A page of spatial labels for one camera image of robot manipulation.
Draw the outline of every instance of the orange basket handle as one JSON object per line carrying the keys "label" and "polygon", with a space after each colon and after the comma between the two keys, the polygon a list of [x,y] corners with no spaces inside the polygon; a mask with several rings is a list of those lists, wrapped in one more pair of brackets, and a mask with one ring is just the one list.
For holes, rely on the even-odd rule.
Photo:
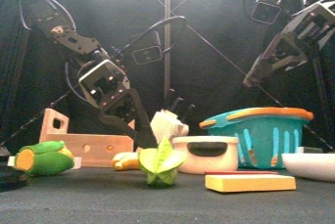
{"label": "orange basket handle", "polygon": [[216,124],[216,119],[207,120],[199,124],[200,128],[207,128]]}
{"label": "orange basket handle", "polygon": [[286,115],[286,116],[298,116],[303,119],[313,120],[314,115],[311,112],[297,109],[297,108],[254,108],[246,109],[243,111],[235,112],[227,116],[228,120],[239,119],[243,117],[271,114],[271,115]]}

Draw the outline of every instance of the yellow sponge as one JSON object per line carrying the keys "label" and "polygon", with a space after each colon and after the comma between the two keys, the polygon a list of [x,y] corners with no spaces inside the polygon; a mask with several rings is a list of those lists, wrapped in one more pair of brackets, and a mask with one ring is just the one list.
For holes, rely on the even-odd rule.
{"label": "yellow sponge", "polygon": [[297,178],[274,174],[206,175],[206,188],[223,193],[297,190]]}

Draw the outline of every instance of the plastic basket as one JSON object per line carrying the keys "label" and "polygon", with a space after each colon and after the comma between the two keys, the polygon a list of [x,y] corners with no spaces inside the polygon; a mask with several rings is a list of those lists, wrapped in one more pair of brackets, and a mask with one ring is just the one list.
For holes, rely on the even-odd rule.
{"label": "plastic basket", "polygon": [[200,124],[210,135],[239,138],[242,168],[285,168],[282,154],[295,153],[302,145],[303,126],[313,119],[313,113],[301,109],[278,109],[227,112]]}

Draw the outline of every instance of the wooden toy block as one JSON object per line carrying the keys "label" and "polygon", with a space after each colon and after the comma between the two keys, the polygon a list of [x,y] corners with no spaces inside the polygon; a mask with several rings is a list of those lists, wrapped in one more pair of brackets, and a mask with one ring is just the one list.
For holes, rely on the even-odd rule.
{"label": "wooden toy block", "polygon": [[297,178],[275,174],[206,175],[206,188],[222,193],[297,190]]}
{"label": "wooden toy block", "polygon": [[47,109],[42,124],[39,143],[65,141],[76,157],[82,158],[82,167],[113,167],[112,159],[121,152],[132,152],[135,140],[124,135],[72,134],[70,119]]}

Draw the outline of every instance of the white bowl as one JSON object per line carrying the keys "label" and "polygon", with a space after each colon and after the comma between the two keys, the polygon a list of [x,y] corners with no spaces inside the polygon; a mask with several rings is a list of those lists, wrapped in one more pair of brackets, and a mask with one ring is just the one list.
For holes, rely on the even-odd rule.
{"label": "white bowl", "polygon": [[287,170],[299,177],[335,181],[335,154],[283,154]]}
{"label": "white bowl", "polygon": [[228,136],[184,136],[173,139],[176,150],[187,153],[179,171],[204,174],[206,171],[235,171],[239,168],[239,139]]}

